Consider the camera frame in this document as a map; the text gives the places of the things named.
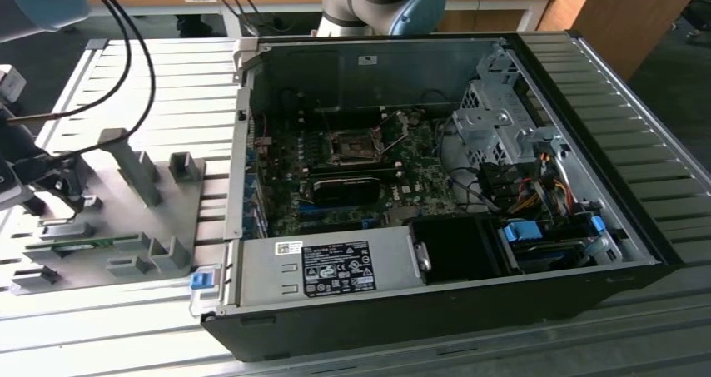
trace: motherboard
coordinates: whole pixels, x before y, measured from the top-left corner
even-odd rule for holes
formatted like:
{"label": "motherboard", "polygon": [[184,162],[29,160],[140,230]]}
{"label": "motherboard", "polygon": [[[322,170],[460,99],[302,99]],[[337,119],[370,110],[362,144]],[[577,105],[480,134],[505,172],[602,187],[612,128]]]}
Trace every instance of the motherboard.
{"label": "motherboard", "polygon": [[400,226],[461,212],[436,155],[441,120],[422,109],[352,116],[314,109],[256,120],[269,236]]}

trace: wooden desk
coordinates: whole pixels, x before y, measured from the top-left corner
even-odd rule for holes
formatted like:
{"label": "wooden desk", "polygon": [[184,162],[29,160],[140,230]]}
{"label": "wooden desk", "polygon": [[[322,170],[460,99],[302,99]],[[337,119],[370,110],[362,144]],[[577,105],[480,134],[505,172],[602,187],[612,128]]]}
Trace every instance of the wooden desk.
{"label": "wooden desk", "polygon": [[[117,0],[130,15],[212,14],[224,17],[228,35],[238,37],[238,21],[218,0]],[[261,12],[320,12],[321,0],[252,0]],[[532,31],[550,0],[448,0],[445,31]],[[109,15],[98,0],[89,0],[94,15]]]}
{"label": "wooden desk", "polygon": [[540,30],[573,29],[623,79],[635,74],[689,0],[554,0]]}

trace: wire bundle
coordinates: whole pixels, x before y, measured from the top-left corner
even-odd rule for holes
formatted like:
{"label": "wire bundle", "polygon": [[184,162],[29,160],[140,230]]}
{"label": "wire bundle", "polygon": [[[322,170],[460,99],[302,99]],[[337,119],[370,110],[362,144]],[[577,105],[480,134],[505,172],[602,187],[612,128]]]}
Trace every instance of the wire bundle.
{"label": "wire bundle", "polygon": [[154,71],[154,68],[153,68],[153,62],[152,62],[152,59],[150,59],[150,55],[149,55],[148,47],[145,45],[145,41],[142,40],[141,33],[138,32],[138,30],[136,28],[136,24],[133,23],[133,21],[130,20],[129,15],[126,14],[124,9],[121,8],[121,5],[118,4],[117,0],[100,0],[100,1],[101,1],[102,5],[106,7],[106,9],[109,10],[110,16],[113,17],[113,20],[116,21],[118,29],[121,30],[122,43],[125,45],[125,64],[124,64],[124,67],[122,67],[121,76],[118,77],[118,80],[116,81],[114,86],[110,88],[110,90],[106,91],[106,93],[97,100],[94,100],[92,103],[84,105],[82,107],[78,107],[73,111],[57,112],[57,113],[46,113],[46,114],[28,116],[28,117],[16,117],[13,119],[9,119],[6,121],[6,123],[9,125],[21,125],[21,124],[25,124],[25,123],[54,121],[54,120],[65,118],[65,117],[72,117],[72,116],[74,116],[74,115],[77,115],[77,114],[80,114],[80,113],[82,113],[85,111],[88,111],[89,109],[92,109],[97,105],[102,104],[109,98],[113,97],[113,95],[116,94],[116,92],[121,88],[122,84],[125,83],[125,79],[126,79],[126,77],[129,75],[130,63],[132,63],[132,59],[133,59],[132,58],[129,34],[128,34],[128,31],[126,31],[126,26],[129,27],[130,31],[133,32],[133,36],[136,37],[136,40],[137,40],[137,42],[140,44],[140,47],[142,49],[142,55],[145,56],[145,63],[148,65],[148,70],[149,70],[149,97],[148,97],[148,103],[145,105],[145,109],[142,110],[142,114],[141,114],[136,124],[125,132],[125,134],[122,134],[120,137],[117,137],[117,138],[114,138],[112,140],[108,140],[104,143],[96,144],[93,146],[88,146],[88,147],[85,147],[85,148],[82,148],[82,149],[80,149],[77,151],[72,151],[72,152],[68,152],[68,153],[62,154],[61,156],[54,158],[54,161],[53,161],[54,163],[58,163],[58,162],[61,162],[61,161],[64,161],[66,159],[77,157],[81,154],[85,154],[86,152],[89,152],[89,151],[101,149],[101,148],[104,148],[104,147],[109,146],[110,144],[114,144],[114,143],[117,143],[120,141],[126,141],[129,139],[129,137],[140,129],[142,123],[145,122],[145,119],[146,119],[146,117],[149,115],[150,108],[153,107],[153,101],[156,100],[156,71]]}
{"label": "wire bundle", "polygon": [[[234,11],[234,9],[232,8],[232,6],[229,5],[226,0],[220,0],[220,2],[222,3],[224,7],[229,10],[229,13],[232,13],[232,15],[234,15],[234,17],[238,19],[240,23],[246,27],[246,30],[249,31],[249,34],[252,36],[254,36],[254,37],[258,37],[258,30],[256,29],[254,25],[252,24],[252,22],[246,18],[246,13],[244,12],[244,7],[242,7],[242,4],[240,3],[240,0],[232,0],[232,1],[234,2],[236,7],[237,7],[237,9],[240,11],[238,13]],[[280,28],[274,27],[270,23],[268,23],[265,21],[262,13],[258,12],[258,9],[256,8],[254,2],[252,0],[246,0],[246,2],[249,3],[249,6],[254,10],[254,15],[258,18],[260,26],[265,26],[269,30],[272,30],[273,32],[278,32],[278,33],[288,32],[290,30],[290,28],[293,27],[293,23],[285,29],[280,29]]]}

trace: white box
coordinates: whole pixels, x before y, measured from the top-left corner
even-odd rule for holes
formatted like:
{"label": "white box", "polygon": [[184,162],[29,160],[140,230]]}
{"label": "white box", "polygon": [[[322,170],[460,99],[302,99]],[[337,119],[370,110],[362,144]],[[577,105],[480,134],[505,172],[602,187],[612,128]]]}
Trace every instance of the white box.
{"label": "white box", "polygon": [[26,80],[12,65],[0,65],[0,100],[6,103],[17,101]]}

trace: white sticker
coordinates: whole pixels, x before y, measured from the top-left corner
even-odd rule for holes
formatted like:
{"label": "white sticker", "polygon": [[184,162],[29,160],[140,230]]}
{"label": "white sticker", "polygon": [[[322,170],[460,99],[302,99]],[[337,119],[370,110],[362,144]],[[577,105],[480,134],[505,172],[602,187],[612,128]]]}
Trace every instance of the white sticker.
{"label": "white sticker", "polygon": [[362,55],[357,58],[357,64],[358,65],[376,65],[377,64],[377,56],[376,55]]}
{"label": "white sticker", "polygon": [[217,2],[217,0],[185,0],[185,2]]}
{"label": "white sticker", "polygon": [[277,255],[300,254],[302,241],[285,241],[274,244],[274,253]]}

